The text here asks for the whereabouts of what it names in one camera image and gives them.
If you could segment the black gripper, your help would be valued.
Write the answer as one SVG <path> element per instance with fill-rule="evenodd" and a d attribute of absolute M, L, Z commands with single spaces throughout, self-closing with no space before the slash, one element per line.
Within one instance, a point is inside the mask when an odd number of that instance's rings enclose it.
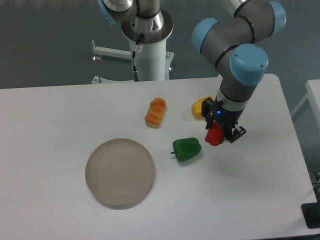
<path fill-rule="evenodd" d="M 209 130 L 215 121 L 219 123 L 223 135 L 226 135 L 223 136 L 221 143 L 229 142 L 232 144 L 247 133 L 244 127 L 238 126 L 238 120 L 243 111 L 244 109 L 239 111 L 224 109 L 220 105 L 215 105 L 211 97 L 207 97 L 201 103 L 201 116 L 205 118 L 206 122 L 205 129 Z"/>

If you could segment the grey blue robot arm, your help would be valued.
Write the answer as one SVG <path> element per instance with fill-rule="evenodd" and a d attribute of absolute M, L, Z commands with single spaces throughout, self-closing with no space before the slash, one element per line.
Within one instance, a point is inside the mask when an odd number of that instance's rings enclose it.
<path fill-rule="evenodd" d="M 130 47 L 133 79 L 163 81 L 169 70 L 166 43 L 173 20 L 158 0 L 100 0 L 98 7 L 110 24 L 120 23 Z M 228 23 L 205 18 L 192 31 L 191 41 L 222 76 L 215 97 L 201 102 L 205 141 L 213 146 L 233 143 L 246 133 L 238 120 L 268 67 L 269 59 L 256 42 L 286 24 L 286 12 L 276 1 L 225 0 Z"/>

